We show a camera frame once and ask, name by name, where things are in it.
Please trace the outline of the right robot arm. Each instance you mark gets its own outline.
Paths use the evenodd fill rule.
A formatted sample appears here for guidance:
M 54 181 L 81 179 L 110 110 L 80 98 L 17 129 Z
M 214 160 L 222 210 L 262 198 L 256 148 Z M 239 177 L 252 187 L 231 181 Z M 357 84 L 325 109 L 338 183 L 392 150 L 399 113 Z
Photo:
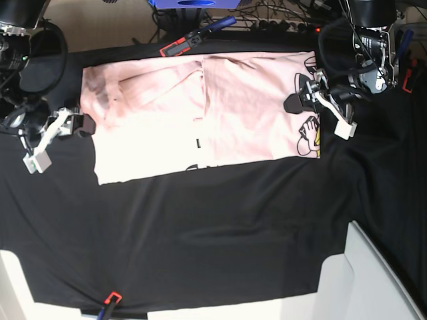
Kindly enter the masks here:
M 56 111 L 46 96 L 58 86 L 65 73 L 68 46 L 62 30 L 44 18 L 48 1 L 1 2 L 1 133 L 16 136 L 25 150 L 28 172 L 44 173 L 51 166 L 47 147 L 55 138 L 66 139 L 95 133 L 95 121 L 81 112 L 79 103 Z M 59 42 L 59 75 L 46 88 L 21 88 L 21 73 L 41 48 L 46 33 Z

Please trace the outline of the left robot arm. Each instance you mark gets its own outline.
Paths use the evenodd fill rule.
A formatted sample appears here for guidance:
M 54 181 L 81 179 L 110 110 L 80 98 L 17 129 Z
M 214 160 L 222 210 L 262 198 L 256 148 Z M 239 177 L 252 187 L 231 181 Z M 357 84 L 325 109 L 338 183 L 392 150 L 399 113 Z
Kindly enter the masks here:
M 354 101 L 368 101 L 373 94 L 397 84 L 399 57 L 392 32 L 397 11 L 395 4 L 388 1 L 340 1 L 339 4 L 342 16 L 323 27 L 318 36 L 323 68 L 316 70 L 312 79 L 303 82 L 284 101 L 284 109 L 292 114 L 327 109 L 337 119 L 335 135 L 349 139 L 357 128 L 353 120 Z M 343 24 L 352 30 L 356 65 L 337 69 L 327 60 L 325 42 L 327 34 Z

